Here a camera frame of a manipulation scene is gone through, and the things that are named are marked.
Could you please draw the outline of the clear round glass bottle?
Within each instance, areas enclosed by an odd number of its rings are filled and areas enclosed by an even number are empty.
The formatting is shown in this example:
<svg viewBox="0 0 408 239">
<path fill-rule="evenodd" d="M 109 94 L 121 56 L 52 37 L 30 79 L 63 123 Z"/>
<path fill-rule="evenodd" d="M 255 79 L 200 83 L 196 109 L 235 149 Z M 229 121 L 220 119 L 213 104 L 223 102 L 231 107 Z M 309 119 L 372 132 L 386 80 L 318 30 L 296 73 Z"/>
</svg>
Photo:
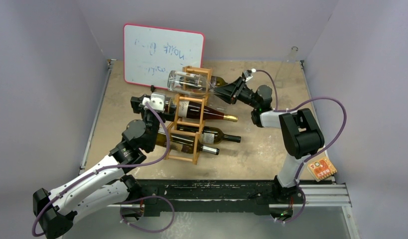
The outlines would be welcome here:
<svg viewBox="0 0 408 239">
<path fill-rule="evenodd" d="M 284 57 L 279 70 L 276 73 L 274 82 L 277 89 L 284 87 L 285 82 L 289 79 L 291 72 L 295 66 L 298 47 L 291 47 L 287 56 Z"/>
</svg>

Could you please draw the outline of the green bottle silver cap top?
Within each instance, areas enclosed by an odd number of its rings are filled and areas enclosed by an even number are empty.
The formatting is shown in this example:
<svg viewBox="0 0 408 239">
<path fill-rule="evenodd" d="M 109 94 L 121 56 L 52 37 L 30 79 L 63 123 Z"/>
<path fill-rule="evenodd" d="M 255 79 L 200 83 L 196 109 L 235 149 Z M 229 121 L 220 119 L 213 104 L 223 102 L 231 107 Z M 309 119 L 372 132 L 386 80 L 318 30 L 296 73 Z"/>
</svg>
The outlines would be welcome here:
<svg viewBox="0 0 408 239">
<path fill-rule="evenodd" d="M 185 89 L 193 93 L 205 93 L 207 88 L 211 89 L 211 85 L 225 85 L 227 82 L 219 76 L 212 76 L 210 80 L 206 77 L 180 77 L 180 82 L 184 85 Z"/>
</svg>

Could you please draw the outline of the clear square glass bottle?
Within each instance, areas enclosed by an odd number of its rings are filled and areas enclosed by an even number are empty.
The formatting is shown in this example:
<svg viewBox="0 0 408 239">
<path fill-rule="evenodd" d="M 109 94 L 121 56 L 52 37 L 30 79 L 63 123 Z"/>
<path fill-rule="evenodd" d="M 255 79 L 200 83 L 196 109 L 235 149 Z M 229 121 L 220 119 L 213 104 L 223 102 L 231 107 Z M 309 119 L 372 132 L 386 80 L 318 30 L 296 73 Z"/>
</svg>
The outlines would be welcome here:
<svg viewBox="0 0 408 239">
<path fill-rule="evenodd" d="M 206 76 L 172 70 L 167 80 L 167 88 L 179 94 L 193 97 L 204 97 L 212 94 L 216 87 L 224 86 L 227 82 L 219 77 Z"/>
</svg>

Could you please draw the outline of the orange circuit board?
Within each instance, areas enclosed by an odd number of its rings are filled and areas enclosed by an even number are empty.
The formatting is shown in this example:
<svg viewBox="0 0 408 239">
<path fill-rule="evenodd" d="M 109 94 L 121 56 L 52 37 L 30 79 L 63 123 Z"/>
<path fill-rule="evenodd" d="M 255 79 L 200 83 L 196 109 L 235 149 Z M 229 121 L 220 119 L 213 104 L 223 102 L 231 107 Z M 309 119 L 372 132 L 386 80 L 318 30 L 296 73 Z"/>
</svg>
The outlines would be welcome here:
<svg viewBox="0 0 408 239">
<path fill-rule="evenodd" d="M 308 163 L 307 169 L 316 182 L 325 180 L 337 173 L 337 169 L 328 157 L 323 157 Z"/>
</svg>

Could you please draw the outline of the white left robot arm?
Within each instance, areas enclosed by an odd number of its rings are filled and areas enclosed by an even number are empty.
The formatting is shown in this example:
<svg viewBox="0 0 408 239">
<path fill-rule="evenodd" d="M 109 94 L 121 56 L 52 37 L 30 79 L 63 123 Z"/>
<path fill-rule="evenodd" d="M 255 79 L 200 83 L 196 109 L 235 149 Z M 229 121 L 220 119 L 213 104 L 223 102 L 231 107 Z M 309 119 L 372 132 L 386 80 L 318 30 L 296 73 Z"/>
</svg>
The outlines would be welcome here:
<svg viewBox="0 0 408 239">
<path fill-rule="evenodd" d="M 127 173 L 145 166 L 146 153 L 154 150 L 164 122 L 164 94 L 144 96 L 142 118 L 128 123 L 122 140 L 95 166 L 60 187 L 33 193 L 34 237 L 57 239 L 83 217 L 107 205 L 142 200 L 141 188 Z"/>
</svg>

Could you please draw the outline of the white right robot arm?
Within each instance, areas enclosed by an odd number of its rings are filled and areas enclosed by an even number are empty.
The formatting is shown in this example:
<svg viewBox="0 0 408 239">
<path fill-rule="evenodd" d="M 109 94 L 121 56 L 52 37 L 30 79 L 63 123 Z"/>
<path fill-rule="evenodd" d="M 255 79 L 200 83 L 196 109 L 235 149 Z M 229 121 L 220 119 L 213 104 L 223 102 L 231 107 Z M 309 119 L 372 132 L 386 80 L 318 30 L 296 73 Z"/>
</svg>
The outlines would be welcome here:
<svg viewBox="0 0 408 239">
<path fill-rule="evenodd" d="M 311 110 L 276 112 L 272 108 L 272 88 L 261 85 L 253 91 L 242 77 L 232 83 L 224 80 L 217 82 L 217 78 L 212 77 L 210 86 L 213 94 L 228 104 L 240 101 L 251 106 L 254 125 L 281 130 L 287 155 L 280 172 L 273 180 L 272 196 L 277 202 L 285 202 L 297 192 L 300 165 L 324 145 L 324 136 Z"/>
</svg>

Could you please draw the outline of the wooden wine rack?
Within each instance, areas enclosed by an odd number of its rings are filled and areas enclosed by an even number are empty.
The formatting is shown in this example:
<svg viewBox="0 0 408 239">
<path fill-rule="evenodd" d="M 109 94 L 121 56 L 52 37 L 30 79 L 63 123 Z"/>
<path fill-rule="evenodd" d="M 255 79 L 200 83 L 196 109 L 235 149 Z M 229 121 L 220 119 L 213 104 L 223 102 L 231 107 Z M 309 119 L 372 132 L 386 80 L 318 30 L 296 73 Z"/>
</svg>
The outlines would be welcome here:
<svg viewBox="0 0 408 239">
<path fill-rule="evenodd" d="M 168 153 L 166 159 L 181 160 L 197 164 L 199 158 L 198 140 L 205 126 L 204 110 L 209 97 L 212 69 L 193 66 L 181 71 L 172 70 L 167 80 L 167 88 L 175 92 L 176 111 L 174 120 L 168 125 L 168 135 L 189 136 L 193 139 L 192 156 L 176 156 Z"/>
</svg>

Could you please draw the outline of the red wine bottle gold cap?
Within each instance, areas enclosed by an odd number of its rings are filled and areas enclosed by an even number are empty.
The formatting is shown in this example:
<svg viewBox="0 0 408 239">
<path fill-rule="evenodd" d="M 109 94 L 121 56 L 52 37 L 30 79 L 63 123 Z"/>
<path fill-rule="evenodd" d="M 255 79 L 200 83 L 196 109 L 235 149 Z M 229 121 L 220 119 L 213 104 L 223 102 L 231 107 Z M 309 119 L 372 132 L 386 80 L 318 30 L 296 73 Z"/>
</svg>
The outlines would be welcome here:
<svg viewBox="0 0 408 239">
<path fill-rule="evenodd" d="M 202 109 L 201 103 L 181 100 L 179 102 L 179 107 L 180 108 L 178 111 L 178 116 L 180 118 L 188 118 L 194 120 L 200 119 Z M 166 113 L 169 113 L 171 114 L 171 116 L 174 116 L 177 110 L 177 103 L 174 101 L 173 98 L 168 98 L 168 100 L 165 100 L 164 108 Z M 207 106 L 204 106 L 203 110 L 204 110 L 203 120 L 227 120 L 232 122 L 238 121 L 237 116 L 228 115 Z"/>
</svg>

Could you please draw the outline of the green bottle silver cap front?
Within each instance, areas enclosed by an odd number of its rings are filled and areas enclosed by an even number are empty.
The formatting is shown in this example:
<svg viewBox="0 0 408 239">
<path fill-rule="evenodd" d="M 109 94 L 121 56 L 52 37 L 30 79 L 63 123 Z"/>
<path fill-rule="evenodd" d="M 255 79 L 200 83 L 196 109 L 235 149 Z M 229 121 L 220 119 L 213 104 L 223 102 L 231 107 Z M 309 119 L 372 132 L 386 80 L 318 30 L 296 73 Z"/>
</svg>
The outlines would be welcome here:
<svg viewBox="0 0 408 239">
<path fill-rule="evenodd" d="M 170 147 L 169 149 L 193 154 L 195 152 L 206 152 L 214 155 L 218 155 L 220 153 L 220 149 L 210 146 L 205 146 L 199 140 L 197 142 L 197 147 L 195 147 L 195 137 L 188 136 L 188 135 L 180 135 L 180 134 L 172 134 L 170 136 Z"/>
</svg>

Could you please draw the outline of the green bottle black neck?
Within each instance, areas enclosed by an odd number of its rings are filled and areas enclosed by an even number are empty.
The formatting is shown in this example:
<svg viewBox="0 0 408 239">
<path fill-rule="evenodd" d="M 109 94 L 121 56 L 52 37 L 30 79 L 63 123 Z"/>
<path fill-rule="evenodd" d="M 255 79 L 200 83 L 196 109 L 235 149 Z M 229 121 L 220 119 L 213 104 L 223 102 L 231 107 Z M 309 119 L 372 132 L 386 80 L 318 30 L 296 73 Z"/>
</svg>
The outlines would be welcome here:
<svg viewBox="0 0 408 239">
<path fill-rule="evenodd" d="M 198 132 L 199 127 L 188 126 L 188 125 L 178 125 L 177 130 L 195 133 L 195 132 Z M 241 140 L 242 138 L 240 136 L 225 134 L 222 132 L 221 129 L 212 127 L 212 126 L 203 127 L 201 136 L 200 136 L 200 142 L 203 144 L 219 144 L 222 141 L 240 143 Z"/>
</svg>

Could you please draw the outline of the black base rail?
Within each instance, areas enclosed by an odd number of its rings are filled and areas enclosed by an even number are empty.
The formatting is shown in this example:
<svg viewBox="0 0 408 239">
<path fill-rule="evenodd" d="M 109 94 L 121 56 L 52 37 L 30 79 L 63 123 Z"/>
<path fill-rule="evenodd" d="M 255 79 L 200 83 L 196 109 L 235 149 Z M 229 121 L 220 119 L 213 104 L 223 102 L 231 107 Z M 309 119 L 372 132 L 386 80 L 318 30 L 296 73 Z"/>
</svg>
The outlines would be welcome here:
<svg viewBox="0 0 408 239">
<path fill-rule="evenodd" d="M 164 180 L 139 179 L 134 195 L 116 205 L 143 212 L 252 213 L 289 219 L 302 206 L 342 207 L 351 200 L 345 184 L 327 180 L 302 180 L 300 189 L 286 197 L 274 197 L 273 180 Z"/>
</svg>

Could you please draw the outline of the pink-framed whiteboard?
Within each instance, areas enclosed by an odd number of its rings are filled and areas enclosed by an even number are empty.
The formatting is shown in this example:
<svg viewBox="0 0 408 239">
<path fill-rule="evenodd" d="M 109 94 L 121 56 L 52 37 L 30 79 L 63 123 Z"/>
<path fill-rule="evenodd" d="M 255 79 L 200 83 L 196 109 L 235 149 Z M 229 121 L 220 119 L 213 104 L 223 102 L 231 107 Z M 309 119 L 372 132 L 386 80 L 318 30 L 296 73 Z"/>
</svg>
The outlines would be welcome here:
<svg viewBox="0 0 408 239">
<path fill-rule="evenodd" d="M 123 27 L 124 81 L 165 89 L 172 70 L 202 65 L 200 32 L 127 23 Z"/>
</svg>

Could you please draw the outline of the green bottle silver cap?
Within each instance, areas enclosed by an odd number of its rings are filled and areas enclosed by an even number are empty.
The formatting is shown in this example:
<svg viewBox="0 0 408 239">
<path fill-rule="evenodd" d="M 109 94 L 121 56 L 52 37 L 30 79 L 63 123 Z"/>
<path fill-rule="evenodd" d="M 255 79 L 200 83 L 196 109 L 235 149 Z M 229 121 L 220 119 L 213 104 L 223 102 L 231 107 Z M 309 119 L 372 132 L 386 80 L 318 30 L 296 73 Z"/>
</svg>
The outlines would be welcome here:
<svg viewBox="0 0 408 239">
<path fill-rule="evenodd" d="M 227 82 L 219 76 L 212 76 L 210 80 L 206 77 L 180 77 L 180 82 L 184 85 L 185 89 L 193 93 L 205 93 L 207 88 L 211 89 L 211 85 L 225 85 Z"/>
<path fill-rule="evenodd" d="M 220 153 L 220 149 L 210 146 L 205 146 L 199 140 L 197 142 L 197 147 L 195 147 L 195 137 L 188 136 L 188 135 L 180 135 L 180 134 L 172 134 L 170 136 L 170 147 L 169 149 L 193 154 L 195 152 L 206 152 L 214 155 L 218 155 Z"/>
</svg>

